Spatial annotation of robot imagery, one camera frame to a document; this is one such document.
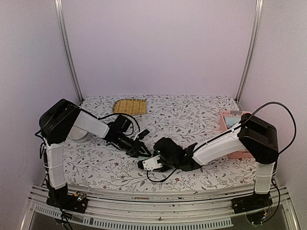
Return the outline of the light green towel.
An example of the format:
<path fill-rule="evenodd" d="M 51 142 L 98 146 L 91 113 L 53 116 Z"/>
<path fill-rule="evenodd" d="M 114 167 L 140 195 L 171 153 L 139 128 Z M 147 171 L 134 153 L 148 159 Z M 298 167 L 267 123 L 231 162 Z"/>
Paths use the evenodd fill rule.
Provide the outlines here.
<path fill-rule="evenodd" d="M 151 157 L 144 157 L 144 156 L 139 156 L 138 157 L 138 161 L 146 161 L 148 159 L 150 159 Z"/>

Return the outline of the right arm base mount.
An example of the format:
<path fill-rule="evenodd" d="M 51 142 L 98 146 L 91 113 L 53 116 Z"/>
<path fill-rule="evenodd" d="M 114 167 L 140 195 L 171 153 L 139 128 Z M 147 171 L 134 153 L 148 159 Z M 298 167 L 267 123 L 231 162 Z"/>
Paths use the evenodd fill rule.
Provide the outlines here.
<path fill-rule="evenodd" d="M 231 200 L 232 209 L 235 214 L 253 211 L 269 207 L 273 204 L 270 194 L 251 194 Z"/>

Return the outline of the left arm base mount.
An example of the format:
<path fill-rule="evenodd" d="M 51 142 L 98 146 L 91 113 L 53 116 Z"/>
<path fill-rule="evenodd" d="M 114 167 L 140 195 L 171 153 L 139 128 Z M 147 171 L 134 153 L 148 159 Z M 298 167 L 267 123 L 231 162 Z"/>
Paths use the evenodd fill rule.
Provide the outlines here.
<path fill-rule="evenodd" d="M 69 194 L 66 190 L 50 190 L 46 204 L 59 209 L 84 214 L 87 209 L 87 195 L 82 192 Z"/>

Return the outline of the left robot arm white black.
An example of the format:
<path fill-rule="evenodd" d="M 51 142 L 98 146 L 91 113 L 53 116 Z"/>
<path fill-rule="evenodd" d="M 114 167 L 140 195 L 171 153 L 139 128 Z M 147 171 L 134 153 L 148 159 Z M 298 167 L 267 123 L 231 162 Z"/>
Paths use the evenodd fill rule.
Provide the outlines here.
<path fill-rule="evenodd" d="M 53 201 L 61 208 L 67 208 L 71 204 L 64 177 L 63 150 L 67 138 L 75 142 L 84 142 L 89 135 L 94 135 L 124 150 L 128 156 L 152 156 L 142 142 L 148 131 L 139 131 L 132 138 L 126 132 L 137 123 L 136 119 L 123 113 L 116 113 L 115 116 L 116 119 L 107 124 L 102 118 L 66 99 L 61 99 L 40 117 L 39 130 L 35 132 L 35 136 L 42 140 L 40 156 L 44 158 L 49 191 L 53 195 Z"/>

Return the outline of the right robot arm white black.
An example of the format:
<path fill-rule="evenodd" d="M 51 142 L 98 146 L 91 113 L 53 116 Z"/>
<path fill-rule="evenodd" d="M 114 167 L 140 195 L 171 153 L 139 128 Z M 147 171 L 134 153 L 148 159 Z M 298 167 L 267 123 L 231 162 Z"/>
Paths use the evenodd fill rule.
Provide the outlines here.
<path fill-rule="evenodd" d="M 256 162 L 254 194 L 248 199 L 252 209 L 258 209 L 266 202 L 274 165 L 279 158 L 276 127 L 250 113 L 243 114 L 230 129 L 200 146 L 192 144 L 183 149 L 172 139 L 161 138 L 153 149 L 150 170 L 169 167 L 185 172 L 199 169 L 230 153 L 248 151 Z"/>

